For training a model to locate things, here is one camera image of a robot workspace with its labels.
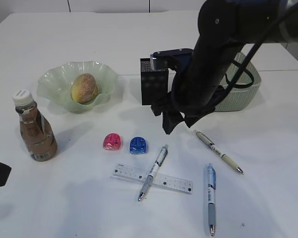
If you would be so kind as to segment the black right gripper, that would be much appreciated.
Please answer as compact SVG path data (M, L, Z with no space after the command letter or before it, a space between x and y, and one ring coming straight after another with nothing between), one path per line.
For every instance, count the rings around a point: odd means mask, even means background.
M156 116L162 113L162 128L167 135L183 121L192 127L201 119L197 116L216 106L219 96L215 92L242 48L240 42L217 44L198 38L186 70L176 71L171 92L151 105Z

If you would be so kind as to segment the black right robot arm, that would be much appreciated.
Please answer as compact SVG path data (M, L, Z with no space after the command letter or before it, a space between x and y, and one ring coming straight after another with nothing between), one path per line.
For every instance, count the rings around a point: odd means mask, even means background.
M154 70L175 71L171 91L151 109L166 134L213 113L236 87L264 43L298 42L298 0L208 0L198 15L194 49L154 52Z

